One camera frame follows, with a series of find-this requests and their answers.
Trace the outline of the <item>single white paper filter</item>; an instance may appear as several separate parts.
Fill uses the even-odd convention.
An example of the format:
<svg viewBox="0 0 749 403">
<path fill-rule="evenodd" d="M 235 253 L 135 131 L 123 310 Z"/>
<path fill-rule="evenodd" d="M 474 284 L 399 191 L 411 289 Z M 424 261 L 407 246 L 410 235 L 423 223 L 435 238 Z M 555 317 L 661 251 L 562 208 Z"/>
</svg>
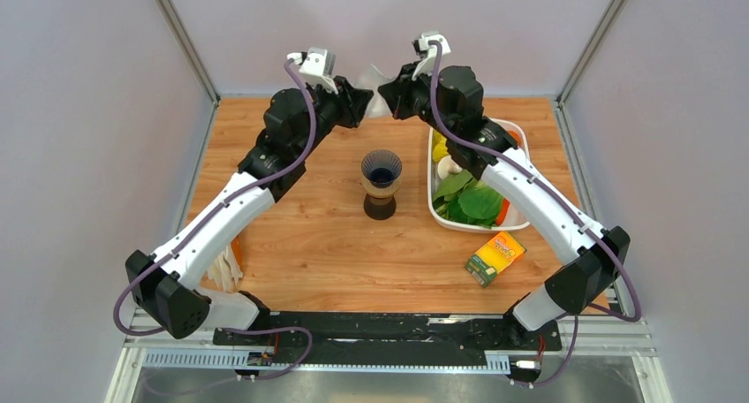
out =
<svg viewBox="0 0 749 403">
<path fill-rule="evenodd" d="M 379 87 L 389 84 L 393 80 L 393 77 L 386 76 L 375 65 L 367 67 L 359 76 L 356 81 L 356 87 L 373 92 L 373 96 L 365 110 L 365 118 L 381 118 L 392 115 L 388 104 L 379 92 Z"/>
</svg>

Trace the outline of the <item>blue glass cone dripper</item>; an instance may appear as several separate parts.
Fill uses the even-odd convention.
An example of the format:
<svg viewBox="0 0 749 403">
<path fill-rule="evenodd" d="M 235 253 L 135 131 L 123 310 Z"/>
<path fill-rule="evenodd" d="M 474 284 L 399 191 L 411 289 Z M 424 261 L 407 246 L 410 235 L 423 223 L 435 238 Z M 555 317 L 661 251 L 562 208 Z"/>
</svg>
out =
<svg viewBox="0 0 749 403">
<path fill-rule="evenodd" d="M 402 173 L 402 161 L 392 151 L 377 149 L 362 159 L 361 171 L 365 179 L 377 188 L 392 185 Z"/>
</svg>

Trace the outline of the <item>brown glass coffee carafe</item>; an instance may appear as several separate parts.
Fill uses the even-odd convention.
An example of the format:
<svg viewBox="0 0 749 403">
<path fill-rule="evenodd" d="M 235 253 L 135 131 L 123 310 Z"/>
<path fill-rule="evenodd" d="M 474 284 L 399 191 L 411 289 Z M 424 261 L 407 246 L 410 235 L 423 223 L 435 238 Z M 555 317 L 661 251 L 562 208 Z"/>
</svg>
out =
<svg viewBox="0 0 749 403">
<path fill-rule="evenodd" d="M 368 217 L 382 221 L 394 215 L 397 201 L 394 196 L 380 198 L 367 194 L 363 201 L 363 209 Z"/>
</svg>

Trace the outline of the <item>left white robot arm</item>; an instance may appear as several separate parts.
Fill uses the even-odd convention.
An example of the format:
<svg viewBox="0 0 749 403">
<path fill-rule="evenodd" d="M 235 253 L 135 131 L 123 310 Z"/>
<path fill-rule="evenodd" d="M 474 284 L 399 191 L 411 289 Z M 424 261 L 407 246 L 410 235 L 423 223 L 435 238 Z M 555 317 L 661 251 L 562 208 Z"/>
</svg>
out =
<svg viewBox="0 0 749 403">
<path fill-rule="evenodd" d="M 267 339 L 270 321 L 254 297 L 198 289 L 203 275 L 231 241 L 299 181 L 305 161 L 337 127 L 356 128 L 375 93 L 342 76 L 335 91 L 321 85 L 276 92 L 263 114 L 255 145 L 222 191 L 181 232 L 147 254 L 125 261 L 127 293 L 175 339 L 202 326 L 236 329 L 249 345 Z"/>
</svg>

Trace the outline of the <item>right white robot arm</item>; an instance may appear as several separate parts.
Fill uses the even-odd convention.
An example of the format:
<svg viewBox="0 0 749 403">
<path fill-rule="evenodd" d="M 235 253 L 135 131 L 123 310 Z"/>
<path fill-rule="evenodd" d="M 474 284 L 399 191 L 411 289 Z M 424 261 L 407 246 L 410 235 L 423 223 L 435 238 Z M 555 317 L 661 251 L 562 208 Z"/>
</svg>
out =
<svg viewBox="0 0 749 403">
<path fill-rule="evenodd" d="M 616 279 L 626 279 L 631 243 L 621 227 L 605 228 L 561 194 L 533 166 L 517 141 L 484 114 L 484 90 L 473 70 L 449 66 L 433 74 L 415 64 L 377 88 L 395 119 L 419 117 L 447 139 L 454 161 L 509 199 L 548 242 L 561 268 L 511 308 L 506 341 L 530 346 L 540 328 L 578 315 Z"/>
</svg>

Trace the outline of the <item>white paper coffee filters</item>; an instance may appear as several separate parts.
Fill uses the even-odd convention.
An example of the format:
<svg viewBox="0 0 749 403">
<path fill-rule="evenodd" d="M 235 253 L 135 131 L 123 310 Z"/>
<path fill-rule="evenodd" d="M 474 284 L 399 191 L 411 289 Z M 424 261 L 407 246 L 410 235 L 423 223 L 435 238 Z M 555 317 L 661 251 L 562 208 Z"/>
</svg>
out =
<svg viewBox="0 0 749 403">
<path fill-rule="evenodd" d="M 244 274 L 234 263 L 230 245 L 222 251 L 207 270 L 208 279 L 225 293 L 235 293 Z"/>
</svg>

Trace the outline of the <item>yellow napa cabbage toy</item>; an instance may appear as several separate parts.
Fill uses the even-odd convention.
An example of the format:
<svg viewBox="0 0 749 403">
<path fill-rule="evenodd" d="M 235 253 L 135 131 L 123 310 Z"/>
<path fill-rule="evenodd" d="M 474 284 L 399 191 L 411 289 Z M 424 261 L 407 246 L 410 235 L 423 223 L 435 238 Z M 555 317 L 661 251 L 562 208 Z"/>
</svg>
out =
<svg viewBox="0 0 749 403">
<path fill-rule="evenodd" d="M 443 158 L 449 155 L 447 139 L 437 131 L 433 131 L 431 139 L 431 158 L 434 163 L 439 163 Z"/>
</svg>

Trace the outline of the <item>white mushroom toy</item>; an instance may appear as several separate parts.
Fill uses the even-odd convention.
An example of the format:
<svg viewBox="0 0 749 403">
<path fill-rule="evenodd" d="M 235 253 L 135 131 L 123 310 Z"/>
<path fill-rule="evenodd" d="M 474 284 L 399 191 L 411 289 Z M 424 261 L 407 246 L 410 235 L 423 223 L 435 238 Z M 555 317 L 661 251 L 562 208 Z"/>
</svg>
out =
<svg viewBox="0 0 749 403">
<path fill-rule="evenodd" d="M 463 171 L 451 156 L 443 157 L 436 165 L 437 176 L 440 180 L 448 178 L 450 175 L 457 175 Z"/>
</svg>

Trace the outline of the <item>green bok choy toy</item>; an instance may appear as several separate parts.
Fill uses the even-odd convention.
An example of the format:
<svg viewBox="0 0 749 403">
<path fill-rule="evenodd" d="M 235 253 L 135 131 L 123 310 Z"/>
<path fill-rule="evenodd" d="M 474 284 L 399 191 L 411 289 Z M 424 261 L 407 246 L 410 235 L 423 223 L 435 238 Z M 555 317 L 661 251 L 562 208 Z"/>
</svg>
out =
<svg viewBox="0 0 749 403">
<path fill-rule="evenodd" d="M 449 197 L 454 197 L 459 194 L 466 186 L 475 182 L 476 179 L 472 173 L 466 170 L 461 171 L 457 174 L 450 174 L 443 179 L 437 186 L 436 190 L 432 195 L 432 202 L 439 200 L 447 200 Z"/>
<path fill-rule="evenodd" d="M 447 221 L 489 228 L 500 224 L 504 201 L 488 186 L 468 184 L 455 193 L 436 196 L 432 208 Z"/>
</svg>

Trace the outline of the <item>small orange pumpkin toy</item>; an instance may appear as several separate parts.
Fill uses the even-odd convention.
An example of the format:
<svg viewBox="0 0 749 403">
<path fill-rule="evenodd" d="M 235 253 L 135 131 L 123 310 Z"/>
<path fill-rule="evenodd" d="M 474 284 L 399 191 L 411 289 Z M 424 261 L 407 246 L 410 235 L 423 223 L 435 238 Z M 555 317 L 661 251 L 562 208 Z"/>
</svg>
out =
<svg viewBox="0 0 749 403">
<path fill-rule="evenodd" d="M 509 131 L 508 134 L 517 142 L 518 145 L 521 145 L 523 143 L 520 135 L 515 131 Z"/>
</svg>

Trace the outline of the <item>orange carrot toy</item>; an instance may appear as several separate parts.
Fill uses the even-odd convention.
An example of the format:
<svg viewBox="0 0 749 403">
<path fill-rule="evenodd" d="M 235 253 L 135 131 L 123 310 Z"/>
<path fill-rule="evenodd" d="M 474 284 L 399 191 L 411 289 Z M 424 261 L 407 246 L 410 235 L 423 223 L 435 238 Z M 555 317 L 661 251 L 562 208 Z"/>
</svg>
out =
<svg viewBox="0 0 749 403">
<path fill-rule="evenodd" d="M 503 198 L 500 211 L 495 219 L 496 226 L 501 226 L 504 223 L 505 219 L 508 216 L 510 205 L 510 201 L 506 198 Z"/>
</svg>

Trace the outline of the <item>white rectangular tray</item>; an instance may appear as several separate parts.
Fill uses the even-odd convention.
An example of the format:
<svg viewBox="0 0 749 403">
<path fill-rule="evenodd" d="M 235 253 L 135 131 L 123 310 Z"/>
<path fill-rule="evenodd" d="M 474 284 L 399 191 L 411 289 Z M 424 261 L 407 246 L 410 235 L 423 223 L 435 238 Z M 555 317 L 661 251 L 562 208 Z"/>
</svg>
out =
<svg viewBox="0 0 749 403">
<path fill-rule="evenodd" d="M 442 179 L 438 176 L 438 163 L 435 162 L 432 157 L 432 146 L 435 143 L 434 134 L 435 130 L 431 130 L 428 134 L 429 144 L 427 145 L 427 208 L 431 216 L 440 226 L 458 232 L 496 234 L 501 231 L 518 231 L 530 225 L 526 218 L 512 206 L 508 208 L 507 215 L 503 218 L 503 222 L 498 226 L 492 227 L 454 222 L 438 215 L 431 202 L 432 197 L 437 190 L 437 187 L 442 182 Z"/>
</svg>

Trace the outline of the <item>yellow green juice box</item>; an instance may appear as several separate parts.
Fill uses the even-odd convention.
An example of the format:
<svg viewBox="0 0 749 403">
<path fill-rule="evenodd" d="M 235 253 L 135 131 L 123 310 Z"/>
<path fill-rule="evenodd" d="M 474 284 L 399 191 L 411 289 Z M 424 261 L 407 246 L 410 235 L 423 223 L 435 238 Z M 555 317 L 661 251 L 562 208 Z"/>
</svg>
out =
<svg viewBox="0 0 749 403">
<path fill-rule="evenodd" d="M 512 235 L 499 232 L 467 259 L 465 270 L 486 288 L 525 253 L 526 248 Z"/>
</svg>

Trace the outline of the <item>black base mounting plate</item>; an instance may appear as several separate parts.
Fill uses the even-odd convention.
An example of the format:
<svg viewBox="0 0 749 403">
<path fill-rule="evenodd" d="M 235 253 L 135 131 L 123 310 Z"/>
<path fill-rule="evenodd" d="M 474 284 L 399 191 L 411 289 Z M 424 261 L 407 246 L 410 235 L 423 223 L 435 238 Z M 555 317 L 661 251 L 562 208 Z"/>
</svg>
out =
<svg viewBox="0 0 749 403">
<path fill-rule="evenodd" d="M 272 312 L 251 327 L 253 335 L 215 331 L 218 346 L 277 348 L 279 363 L 386 366 L 479 366 L 487 351 L 562 348 L 556 323 L 528 332 L 502 316 Z"/>
</svg>

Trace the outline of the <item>aluminium frame rail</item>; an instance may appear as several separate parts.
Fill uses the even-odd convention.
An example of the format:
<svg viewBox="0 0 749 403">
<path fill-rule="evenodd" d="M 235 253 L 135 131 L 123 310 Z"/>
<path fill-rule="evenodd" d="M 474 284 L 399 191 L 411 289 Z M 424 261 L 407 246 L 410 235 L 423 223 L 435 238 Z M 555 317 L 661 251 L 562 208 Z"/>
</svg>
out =
<svg viewBox="0 0 749 403">
<path fill-rule="evenodd" d="M 646 402 L 672 401 L 644 322 L 588 315 L 523 332 L 500 315 L 345 312 L 271 312 L 256 337 L 212 328 L 180 340 L 129 337 L 106 399 L 130 401 L 146 368 L 488 375 L 530 386 L 532 375 L 551 384 L 598 376 L 574 368 L 583 361 L 600 362 Z"/>
</svg>

